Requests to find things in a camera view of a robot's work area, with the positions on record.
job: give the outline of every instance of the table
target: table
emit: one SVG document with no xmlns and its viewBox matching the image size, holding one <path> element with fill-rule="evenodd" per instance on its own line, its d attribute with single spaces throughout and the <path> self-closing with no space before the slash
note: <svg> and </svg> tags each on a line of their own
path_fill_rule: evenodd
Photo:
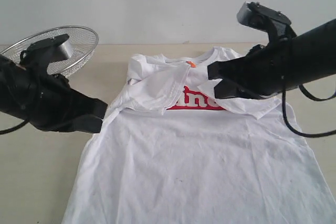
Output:
<svg viewBox="0 0 336 224">
<path fill-rule="evenodd" d="M 121 91 L 127 62 L 135 54 L 195 57 L 215 44 L 100 45 L 92 59 L 70 77 L 71 87 L 110 104 Z M 255 44 L 216 44 L 246 54 Z M 307 85 L 313 94 L 326 97 L 334 92 L 335 78 Z M 316 103 L 298 90 L 288 93 L 297 120 L 305 132 L 336 128 L 336 100 Z M 0 114 L 0 128 L 19 120 Z M 0 136 L 0 223 L 60 223 L 74 183 L 82 149 L 90 134 L 40 132 L 31 125 Z M 336 136 L 308 140 L 331 191 L 336 196 Z"/>
</svg>

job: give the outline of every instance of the white t-shirt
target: white t-shirt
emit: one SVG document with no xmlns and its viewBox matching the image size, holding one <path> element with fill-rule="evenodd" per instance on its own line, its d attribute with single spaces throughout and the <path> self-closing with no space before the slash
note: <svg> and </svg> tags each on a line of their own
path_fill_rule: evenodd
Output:
<svg viewBox="0 0 336 224">
<path fill-rule="evenodd" d="M 207 65 L 237 57 L 221 47 L 132 57 L 83 150 L 63 223 L 335 223 L 330 189 L 279 99 L 214 98 Z"/>
</svg>

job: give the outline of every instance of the red print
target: red print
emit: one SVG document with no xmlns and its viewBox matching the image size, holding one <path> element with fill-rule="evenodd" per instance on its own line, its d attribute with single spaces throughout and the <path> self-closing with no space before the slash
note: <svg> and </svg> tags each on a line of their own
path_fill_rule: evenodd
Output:
<svg viewBox="0 0 336 224">
<path fill-rule="evenodd" d="M 214 100 L 199 91 L 192 91 L 184 86 L 184 91 L 176 105 L 169 110 L 225 110 Z"/>
</svg>

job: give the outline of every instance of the white wall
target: white wall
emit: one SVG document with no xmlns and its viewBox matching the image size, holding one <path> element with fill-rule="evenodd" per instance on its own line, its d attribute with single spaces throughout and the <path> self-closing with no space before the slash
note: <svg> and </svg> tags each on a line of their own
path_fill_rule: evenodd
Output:
<svg viewBox="0 0 336 224">
<path fill-rule="evenodd" d="M 89 26 L 101 44 L 260 41 L 236 13 L 246 0 L 0 0 L 0 44 L 47 28 Z M 336 18 L 335 0 L 248 0 L 281 10 L 302 33 Z"/>
</svg>

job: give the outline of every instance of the orange tag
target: orange tag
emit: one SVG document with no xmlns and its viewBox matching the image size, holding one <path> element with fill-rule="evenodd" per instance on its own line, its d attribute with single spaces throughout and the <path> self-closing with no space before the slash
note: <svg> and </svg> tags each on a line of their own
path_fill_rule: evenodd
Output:
<svg viewBox="0 0 336 224">
<path fill-rule="evenodd" d="M 188 63 L 192 68 L 196 68 L 196 64 L 193 63 L 192 61 L 187 61 L 187 63 Z"/>
</svg>

